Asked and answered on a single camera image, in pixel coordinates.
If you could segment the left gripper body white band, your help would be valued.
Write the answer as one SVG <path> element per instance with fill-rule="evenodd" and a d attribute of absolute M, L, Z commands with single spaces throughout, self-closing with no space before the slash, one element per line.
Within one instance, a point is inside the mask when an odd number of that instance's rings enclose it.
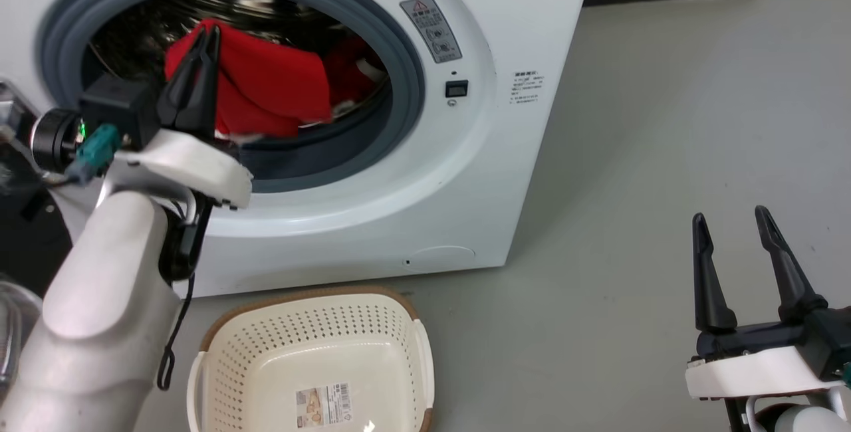
<path fill-rule="evenodd" d="M 252 175 L 234 157 L 189 134 L 159 130 L 139 152 L 121 150 L 106 172 L 106 194 L 139 191 L 188 201 L 194 193 L 232 209 L 249 206 Z"/>

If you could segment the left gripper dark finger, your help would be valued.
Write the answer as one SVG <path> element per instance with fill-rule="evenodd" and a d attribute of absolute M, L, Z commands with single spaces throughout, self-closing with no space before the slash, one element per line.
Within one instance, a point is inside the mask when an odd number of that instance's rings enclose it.
<path fill-rule="evenodd" d="M 207 66 L 209 33 L 204 26 L 167 81 L 157 103 L 162 127 L 189 135 L 207 135 Z"/>
<path fill-rule="evenodd" d="M 207 26 L 201 48 L 201 136 L 215 138 L 217 78 L 221 32 L 216 25 Z"/>

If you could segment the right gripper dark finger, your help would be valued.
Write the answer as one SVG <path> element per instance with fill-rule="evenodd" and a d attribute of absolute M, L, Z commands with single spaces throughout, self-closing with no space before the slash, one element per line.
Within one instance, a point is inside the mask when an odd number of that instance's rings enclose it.
<path fill-rule="evenodd" d="M 727 307 L 713 262 L 714 244 L 704 214 L 693 215 L 694 325 L 702 333 L 730 333 L 738 326 L 735 312 Z"/>
<path fill-rule="evenodd" d="M 779 292 L 782 323 L 800 324 L 814 310 L 828 307 L 827 299 L 816 293 L 779 230 L 769 208 L 755 207 L 755 219 L 763 249 L 768 251 Z"/>

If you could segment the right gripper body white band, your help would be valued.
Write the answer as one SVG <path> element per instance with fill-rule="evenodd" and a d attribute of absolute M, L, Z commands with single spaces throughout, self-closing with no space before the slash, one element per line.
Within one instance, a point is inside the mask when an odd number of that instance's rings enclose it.
<path fill-rule="evenodd" d="M 799 395 L 838 387 L 842 372 L 821 375 L 800 354 L 803 326 L 744 326 L 700 333 L 697 354 L 685 370 L 689 394 L 698 399 Z"/>

